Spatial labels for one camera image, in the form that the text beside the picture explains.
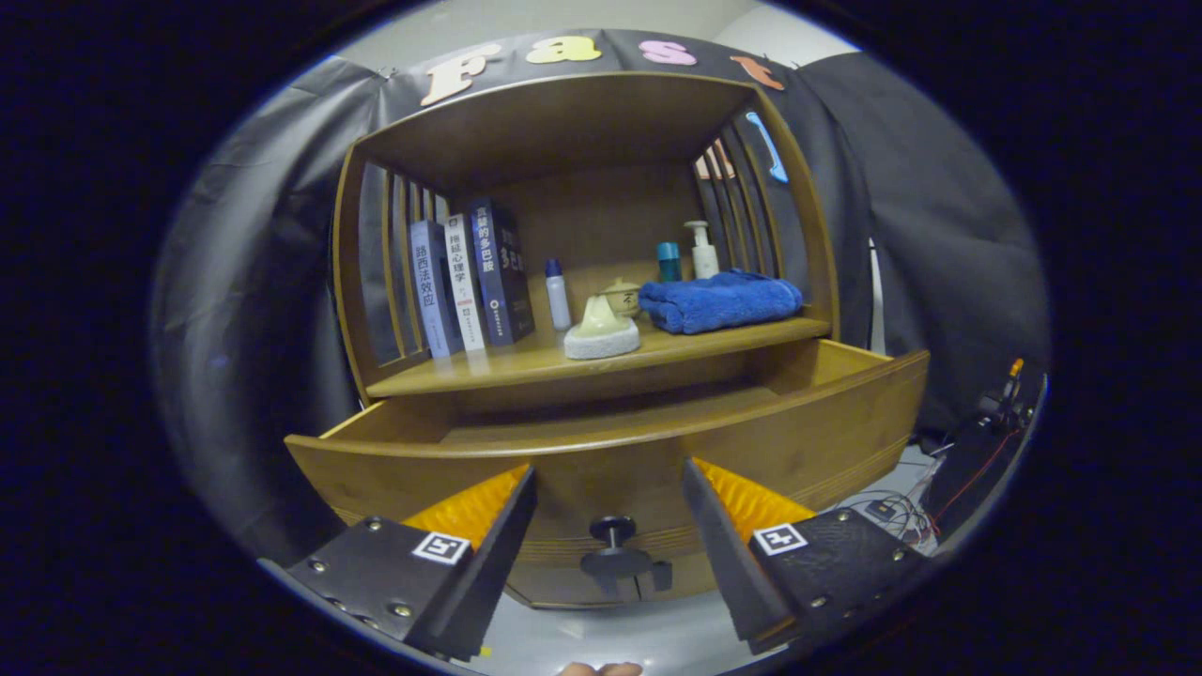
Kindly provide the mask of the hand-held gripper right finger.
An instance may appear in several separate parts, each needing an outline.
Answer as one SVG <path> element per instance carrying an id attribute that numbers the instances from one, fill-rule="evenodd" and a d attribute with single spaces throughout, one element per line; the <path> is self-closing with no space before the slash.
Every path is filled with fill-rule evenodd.
<path id="1" fill-rule="evenodd" d="M 932 573 L 932 557 L 858 511 L 819 514 L 700 458 L 684 462 L 683 491 L 734 633 L 755 654 L 825 650 Z"/>

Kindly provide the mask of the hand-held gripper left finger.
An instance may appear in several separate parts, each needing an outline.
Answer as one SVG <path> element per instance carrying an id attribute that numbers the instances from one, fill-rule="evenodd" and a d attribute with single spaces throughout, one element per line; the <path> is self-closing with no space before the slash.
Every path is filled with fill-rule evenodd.
<path id="1" fill-rule="evenodd" d="M 514 568 L 537 504 L 518 466 L 404 521 L 362 518 L 288 567 L 288 591 L 387 646 L 468 662 Z"/>

